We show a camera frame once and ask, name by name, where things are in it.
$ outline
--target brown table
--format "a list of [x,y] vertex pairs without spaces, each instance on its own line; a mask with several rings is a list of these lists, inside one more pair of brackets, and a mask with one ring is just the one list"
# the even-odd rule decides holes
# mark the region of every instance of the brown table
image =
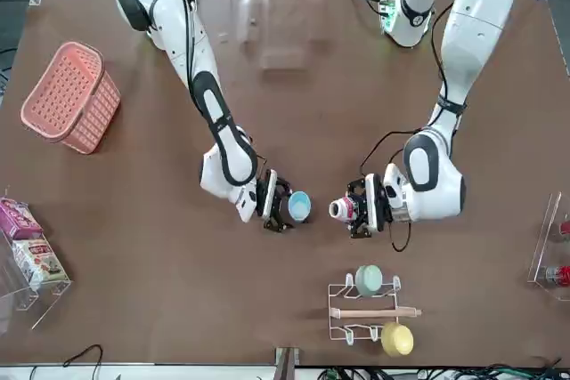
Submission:
[[[468,99],[454,152],[465,212],[414,225],[402,254],[386,233],[349,239],[327,207],[380,135],[428,119],[440,85],[428,40],[395,46],[362,0],[200,0],[199,13],[234,116],[270,166],[311,195],[313,221],[282,235],[258,219],[242,224],[199,187],[212,139],[167,57],[115,0],[42,0],[0,111],[0,187],[32,204],[76,284],[37,330],[0,338],[0,361],[62,361],[93,343],[124,362],[272,363],[287,345],[304,364],[570,360],[569,306],[525,283],[548,195],[570,188],[570,85],[546,2],[516,0]],[[87,157],[19,118],[69,39],[100,49],[122,92]],[[402,143],[382,148],[369,171],[381,173]],[[364,263],[397,273],[401,303],[424,311],[406,322],[409,357],[328,338],[327,284]]]

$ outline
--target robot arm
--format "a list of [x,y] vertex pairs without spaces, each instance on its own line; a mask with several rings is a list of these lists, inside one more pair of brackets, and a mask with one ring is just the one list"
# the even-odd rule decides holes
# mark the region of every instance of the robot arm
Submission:
[[[117,1],[131,27],[148,32],[154,44],[167,53],[214,137],[214,147],[202,159],[200,187],[227,198],[243,222],[248,222],[254,212],[270,221],[275,212],[271,203],[264,210],[268,205],[265,202],[269,202],[268,196],[272,202],[273,198],[281,202],[282,193],[275,192],[275,183],[271,187],[257,182],[257,154],[246,133],[234,123],[224,100],[216,59],[195,0]],[[273,170],[270,175],[276,178]]]
[[[381,231],[385,222],[441,219],[462,211],[466,186],[451,161],[452,138],[459,127],[468,93],[499,40],[513,1],[455,0],[441,49],[445,80],[431,118],[404,146],[406,174],[395,164],[389,164],[381,185],[378,174],[369,174],[361,180],[359,193],[349,189],[346,197],[350,201],[356,200],[355,197],[367,201],[354,205],[365,213],[360,224],[339,218],[349,224],[353,234]],[[402,45],[418,43],[425,31],[422,26],[427,24],[417,19],[415,24],[419,25],[414,25],[410,17],[427,18],[430,12],[422,13],[431,11],[433,0],[422,0],[426,10],[419,8],[410,12],[409,7],[416,4],[414,2],[392,2],[387,8],[387,22],[383,22],[388,35]],[[346,202],[338,199],[333,204],[342,208]]]

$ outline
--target snack package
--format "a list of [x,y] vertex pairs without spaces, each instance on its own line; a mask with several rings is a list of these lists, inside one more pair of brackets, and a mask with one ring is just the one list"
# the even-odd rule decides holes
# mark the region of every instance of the snack package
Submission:
[[8,198],[0,199],[0,229],[14,240],[37,239],[43,233],[28,205]]
[[12,252],[16,264],[34,291],[43,282],[67,278],[45,239],[14,240]]

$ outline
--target basket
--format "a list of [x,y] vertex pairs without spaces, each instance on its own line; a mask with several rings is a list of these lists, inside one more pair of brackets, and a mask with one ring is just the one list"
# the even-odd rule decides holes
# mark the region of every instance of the basket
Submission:
[[103,57],[77,42],[63,44],[21,107],[25,126],[49,142],[92,153],[118,104],[119,92]]

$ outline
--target wooden rolling pin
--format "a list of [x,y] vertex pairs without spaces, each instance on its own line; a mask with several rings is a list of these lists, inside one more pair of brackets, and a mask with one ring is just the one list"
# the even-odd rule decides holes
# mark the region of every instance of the wooden rolling pin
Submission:
[[335,319],[396,318],[399,316],[416,318],[419,315],[421,315],[421,310],[415,307],[398,307],[397,309],[386,309],[384,311],[341,311],[334,307],[330,308],[330,316]]

